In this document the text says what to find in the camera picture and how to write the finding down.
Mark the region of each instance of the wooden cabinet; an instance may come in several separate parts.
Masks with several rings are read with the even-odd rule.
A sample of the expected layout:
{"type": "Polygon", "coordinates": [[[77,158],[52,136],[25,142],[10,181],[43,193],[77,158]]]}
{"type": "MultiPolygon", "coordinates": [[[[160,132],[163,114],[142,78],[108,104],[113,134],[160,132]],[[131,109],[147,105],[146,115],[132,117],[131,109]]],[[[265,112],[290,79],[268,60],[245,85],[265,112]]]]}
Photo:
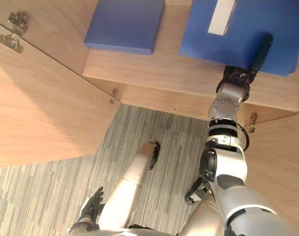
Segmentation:
{"type": "Polygon", "coordinates": [[[299,233],[299,115],[262,123],[245,152],[246,184],[299,233]]]}
{"type": "Polygon", "coordinates": [[[10,13],[25,12],[28,30],[22,38],[81,74],[88,53],[83,42],[97,1],[0,0],[0,24],[12,30],[10,13]]]}
{"type": "MultiPolygon", "coordinates": [[[[23,52],[19,55],[0,45],[0,112],[4,112],[0,117],[12,120],[9,127],[16,137],[6,140],[12,133],[7,127],[3,129],[7,122],[1,123],[0,119],[0,150],[7,150],[0,160],[9,157],[4,165],[92,154],[119,104],[110,104],[110,96],[98,88],[122,103],[208,119],[223,66],[178,56],[192,1],[166,0],[152,56],[85,47],[83,41],[97,1],[0,0],[0,30],[5,30],[1,26],[12,29],[7,21],[11,12],[29,15],[29,27],[21,40],[23,52]],[[5,94],[10,88],[13,91],[5,94]],[[36,115],[27,116],[25,108],[37,111],[36,115]],[[20,120],[15,125],[14,116],[20,120]],[[27,117],[36,117],[37,121],[27,117]],[[36,133],[29,133],[28,128],[16,132],[15,127],[27,125],[27,121],[35,122],[35,132],[35,127],[40,126],[39,133],[44,127],[41,122],[50,123],[50,132],[43,134],[60,132],[55,143],[68,144],[57,148],[47,139],[46,144],[37,146],[42,142],[31,138],[36,133]],[[29,142],[34,149],[26,151],[29,142]],[[20,154],[22,162],[17,155],[21,149],[30,155],[20,154]]],[[[257,113],[258,123],[299,113],[299,62],[296,72],[288,78],[266,73],[257,76],[250,99],[241,105],[239,122],[249,125],[252,113],[257,113]]]]}
{"type": "Polygon", "coordinates": [[[0,43],[0,166],[95,154],[120,102],[20,44],[19,54],[0,43]]]}

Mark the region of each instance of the floor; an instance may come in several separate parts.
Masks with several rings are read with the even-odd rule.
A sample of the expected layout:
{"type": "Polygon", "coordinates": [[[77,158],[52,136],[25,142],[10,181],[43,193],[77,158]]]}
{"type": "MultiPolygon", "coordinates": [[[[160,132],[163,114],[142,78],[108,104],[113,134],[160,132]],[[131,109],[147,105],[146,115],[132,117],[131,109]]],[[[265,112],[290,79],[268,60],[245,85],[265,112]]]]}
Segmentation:
{"type": "Polygon", "coordinates": [[[0,236],[65,235],[100,186],[106,200],[148,140],[161,143],[133,223],[176,234],[196,205],[184,194],[198,176],[206,122],[121,105],[94,156],[0,169],[0,236]]]}

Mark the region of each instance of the cabinet door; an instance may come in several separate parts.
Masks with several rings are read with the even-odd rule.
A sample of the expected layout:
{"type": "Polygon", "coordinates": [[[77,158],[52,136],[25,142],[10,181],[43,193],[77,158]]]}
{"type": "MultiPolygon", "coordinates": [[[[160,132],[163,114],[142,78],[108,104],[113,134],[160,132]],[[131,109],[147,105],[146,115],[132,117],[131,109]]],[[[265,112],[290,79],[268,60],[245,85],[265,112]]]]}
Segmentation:
{"type": "Polygon", "coordinates": [[[94,154],[120,103],[20,44],[19,54],[0,43],[0,166],[94,154]]]}
{"type": "Polygon", "coordinates": [[[247,186],[299,233],[299,115],[258,124],[250,138],[247,186]]]}
{"type": "Polygon", "coordinates": [[[97,0],[0,0],[0,24],[12,30],[10,13],[24,11],[29,27],[22,38],[81,74],[88,53],[83,42],[96,5],[97,0]]]}

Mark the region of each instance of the blue folder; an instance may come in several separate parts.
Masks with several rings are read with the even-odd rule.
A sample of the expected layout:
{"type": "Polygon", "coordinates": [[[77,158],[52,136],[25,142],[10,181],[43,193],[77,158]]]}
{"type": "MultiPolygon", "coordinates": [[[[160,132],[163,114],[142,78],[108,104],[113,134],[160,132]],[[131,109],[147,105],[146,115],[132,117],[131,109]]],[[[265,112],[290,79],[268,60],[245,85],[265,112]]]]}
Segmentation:
{"type": "Polygon", "coordinates": [[[179,55],[248,68],[267,32],[261,71],[288,76],[299,57],[299,0],[236,0],[224,36],[208,33],[216,0],[194,0],[179,55]]]}
{"type": "Polygon", "coordinates": [[[150,55],[163,10],[164,0],[99,0],[85,45],[150,55]]]}

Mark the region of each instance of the metal bracket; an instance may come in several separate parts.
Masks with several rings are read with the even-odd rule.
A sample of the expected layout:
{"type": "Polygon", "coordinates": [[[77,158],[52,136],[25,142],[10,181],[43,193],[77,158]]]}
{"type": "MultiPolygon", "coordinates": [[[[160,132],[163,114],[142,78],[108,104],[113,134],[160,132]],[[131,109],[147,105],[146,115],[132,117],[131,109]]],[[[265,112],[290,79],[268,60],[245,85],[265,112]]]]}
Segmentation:
{"type": "Polygon", "coordinates": [[[8,17],[8,22],[11,22],[13,27],[13,33],[8,35],[0,34],[0,43],[13,49],[17,53],[21,53],[23,47],[20,45],[20,36],[26,32],[28,28],[29,16],[24,12],[18,12],[14,14],[13,12],[8,17]]]}
{"type": "Polygon", "coordinates": [[[16,14],[12,12],[7,21],[14,25],[13,32],[21,36],[28,29],[28,19],[29,16],[24,12],[17,12],[16,14]]]}
{"type": "Polygon", "coordinates": [[[249,133],[255,133],[254,125],[256,124],[257,118],[258,118],[257,114],[252,113],[250,122],[249,122],[249,133]]]}
{"type": "Polygon", "coordinates": [[[113,91],[112,91],[112,98],[110,98],[110,100],[109,100],[109,103],[114,103],[115,102],[115,99],[116,99],[116,97],[117,97],[117,95],[118,95],[118,89],[117,88],[115,88],[113,91]]]}
{"type": "Polygon", "coordinates": [[[8,34],[2,35],[0,34],[0,43],[13,49],[17,53],[21,53],[23,47],[20,45],[20,36],[18,34],[8,34]]]}

